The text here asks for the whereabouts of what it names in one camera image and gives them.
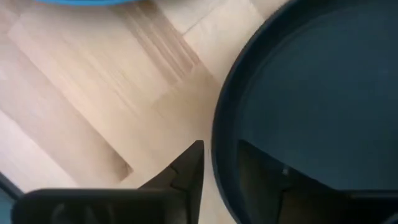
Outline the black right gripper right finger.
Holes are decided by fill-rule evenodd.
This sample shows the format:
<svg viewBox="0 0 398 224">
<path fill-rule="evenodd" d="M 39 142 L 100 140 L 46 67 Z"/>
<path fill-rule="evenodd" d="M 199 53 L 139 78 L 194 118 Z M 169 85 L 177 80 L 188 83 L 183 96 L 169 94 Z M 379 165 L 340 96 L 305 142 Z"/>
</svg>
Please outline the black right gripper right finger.
<svg viewBox="0 0 398 224">
<path fill-rule="evenodd" d="M 254 224 L 398 224 L 398 191 L 334 190 L 243 140 L 238 169 Z"/>
</svg>

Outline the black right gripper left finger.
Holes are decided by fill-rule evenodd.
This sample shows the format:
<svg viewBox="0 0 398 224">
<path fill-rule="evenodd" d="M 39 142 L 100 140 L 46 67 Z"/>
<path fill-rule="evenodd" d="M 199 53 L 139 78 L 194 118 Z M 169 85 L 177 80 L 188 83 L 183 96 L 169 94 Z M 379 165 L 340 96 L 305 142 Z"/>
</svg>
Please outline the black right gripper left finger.
<svg viewBox="0 0 398 224">
<path fill-rule="evenodd" d="M 138 189 L 40 189 L 22 196 L 12 224 L 198 224 L 204 142 L 195 141 Z"/>
</svg>

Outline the black plastic plate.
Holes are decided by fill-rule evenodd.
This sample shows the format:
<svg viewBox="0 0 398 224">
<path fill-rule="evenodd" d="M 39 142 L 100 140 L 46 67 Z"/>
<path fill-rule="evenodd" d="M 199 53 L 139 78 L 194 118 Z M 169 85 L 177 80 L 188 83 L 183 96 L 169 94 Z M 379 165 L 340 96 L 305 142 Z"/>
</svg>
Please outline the black plastic plate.
<svg viewBox="0 0 398 224">
<path fill-rule="evenodd" d="M 238 142 L 334 190 L 398 191 L 398 0 L 290 0 L 240 52 L 211 157 L 237 224 Z"/>
</svg>

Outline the blue plastic plate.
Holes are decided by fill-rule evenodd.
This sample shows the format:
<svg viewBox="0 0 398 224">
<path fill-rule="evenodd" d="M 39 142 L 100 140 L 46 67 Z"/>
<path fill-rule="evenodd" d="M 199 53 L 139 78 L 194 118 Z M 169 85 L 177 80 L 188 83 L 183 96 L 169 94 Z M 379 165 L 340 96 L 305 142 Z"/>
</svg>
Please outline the blue plastic plate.
<svg viewBox="0 0 398 224">
<path fill-rule="evenodd" d="M 142 0 L 34 0 L 44 4 L 58 4 L 63 6 L 116 6 Z"/>
</svg>

